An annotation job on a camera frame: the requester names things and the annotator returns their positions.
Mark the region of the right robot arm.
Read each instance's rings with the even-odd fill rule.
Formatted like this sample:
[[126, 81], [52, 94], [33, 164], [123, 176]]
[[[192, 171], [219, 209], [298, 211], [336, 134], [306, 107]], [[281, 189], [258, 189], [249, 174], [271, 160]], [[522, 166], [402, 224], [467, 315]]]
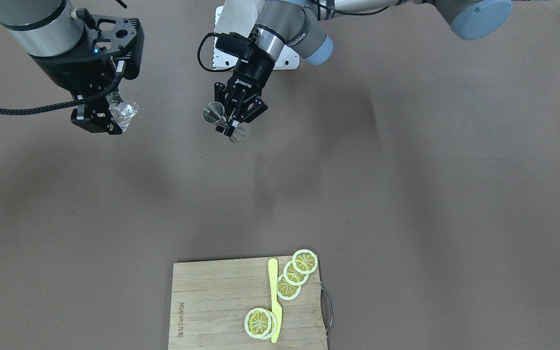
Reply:
[[33, 115], [71, 108], [72, 124], [120, 135], [138, 106], [120, 93], [140, 73], [140, 20], [91, 14], [69, 0], [0, 0], [0, 24], [72, 100], [37, 108], [0, 108], [1, 115]]

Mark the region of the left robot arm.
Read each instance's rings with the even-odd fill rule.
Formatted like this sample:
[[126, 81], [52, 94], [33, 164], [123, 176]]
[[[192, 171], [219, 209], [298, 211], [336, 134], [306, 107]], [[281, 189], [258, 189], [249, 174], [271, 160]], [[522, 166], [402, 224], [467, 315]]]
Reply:
[[333, 23], [368, 18], [404, 0], [227, 0], [207, 38], [214, 49], [235, 58], [227, 82], [216, 82], [204, 120], [225, 137], [237, 140], [243, 124], [267, 110], [263, 88], [284, 49], [312, 66], [331, 57]]

